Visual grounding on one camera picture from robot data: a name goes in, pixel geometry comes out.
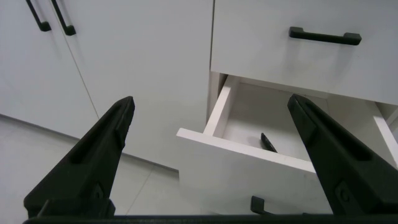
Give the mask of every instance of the black bar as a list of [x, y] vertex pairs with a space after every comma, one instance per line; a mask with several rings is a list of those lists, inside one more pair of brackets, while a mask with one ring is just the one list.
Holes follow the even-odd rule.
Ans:
[[29, 6], [30, 11], [33, 14], [33, 17], [35, 18], [35, 21], [39, 27], [39, 29], [43, 32], [47, 32], [51, 30], [50, 24], [47, 21], [41, 22], [39, 19], [39, 16], [36, 13], [35, 8], [33, 7], [32, 3], [30, 0], [26, 0], [27, 5]]
[[301, 27], [290, 27], [289, 37], [347, 45], [359, 45], [362, 40], [362, 37], [359, 34], [345, 33], [342, 37], [340, 37], [335, 35], [305, 32]]
[[66, 35], [75, 35], [76, 30], [72, 25], [67, 26], [65, 21], [63, 20], [63, 16], [60, 8], [58, 7], [57, 0], [51, 0], [52, 5], [54, 6], [55, 12], [57, 13], [58, 19], [60, 20], [63, 31]]

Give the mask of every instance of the drawer handle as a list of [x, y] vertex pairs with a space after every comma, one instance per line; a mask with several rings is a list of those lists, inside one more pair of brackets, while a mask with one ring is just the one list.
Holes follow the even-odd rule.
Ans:
[[362, 40], [362, 37], [359, 34], [345, 33], [342, 37], [340, 37], [335, 35], [305, 32], [301, 27], [290, 27], [289, 37], [348, 45], [358, 45]]
[[273, 215], [272, 213], [264, 211], [264, 199], [256, 196], [251, 197], [250, 211], [259, 215]]
[[41, 22], [39, 19], [39, 16], [36, 13], [35, 8], [33, 7], [32, 3], [30, 0], [26, 0], [27, 5], [29, 6], [30, 11], [33, 14], [33, 18], [35, 18], [35, 21], [37, 23], [37, 25], [39, 26], [39, 29], [43, 32], [47, 32], [51, 30], [50, 24], [47, 21], [43, 21]]
[[62, 16], [60, 8], [58, 7], [57, 0], [51, 0], [51, 2], [55, 9], [55, 13], [57, 13], [58, 19], [60, 20], [62, 29], [65, 32], [65, 34], [68, 36], [75, 35], [76, 34], [75, 27], [73, 27], [72, 25], [67, 26], [65, 23], [65, 20], [63, 20], [63, 16]]

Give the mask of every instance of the white cabinet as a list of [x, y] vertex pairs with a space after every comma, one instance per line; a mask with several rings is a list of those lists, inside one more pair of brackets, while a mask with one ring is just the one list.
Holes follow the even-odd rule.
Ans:
[[[398, 1], [216, 0], [211, 71], [398, 105]], [[289, 37], [362, 37], [359, 45]]]
[[[300, 91], [229, 76], [204, 132], [177, 133], [186, 146], [179, 167], [185, 196], [221, 214], [251, 214], [252, 195], [263, 198], [271, 213], [331, 213], [287, 107], [292, 93]], [[307, 97], [397, 167], [398, 144], [374, 102]], [[278, 153], [262, 149], [261, 133]]]
[[0, 114], [76, 138], [98, 120], [48, 1], [0, 2]]
[[123, 152], [178, 169], [180, 127], [206, 124], [213, 1], [64, 1], [66, 36], [99, 116], [131, 95]]

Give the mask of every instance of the white drawer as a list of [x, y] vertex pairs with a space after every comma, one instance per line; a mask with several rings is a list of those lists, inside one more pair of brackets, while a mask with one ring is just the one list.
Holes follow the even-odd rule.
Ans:
[[[287, 108], [292, 93], [229, 76], [203, 133], [180, 129], [180, 187], [221, 214], [250, 214], [252, 195], [272, 213], [331, 213]], [[306, 96], [396, 167], [398, 145], [374, 102]], [[264, 133], [278, 153], [261, 149]]]
[[[398, 1], [216, 0], [211, 71], [398, 105]], [[362, 37], [359, 45], [289, 37]]]

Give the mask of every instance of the white tile floor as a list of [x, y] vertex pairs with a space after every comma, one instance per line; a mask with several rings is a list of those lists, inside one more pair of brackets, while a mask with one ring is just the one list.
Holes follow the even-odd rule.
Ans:
[[[24, 197], [77, 140], [0, 116], [0, 223], [27, 219]], [[178, 173], [122, 155], [111, 192], [117, 215], [208, 215], [180, 195]]]

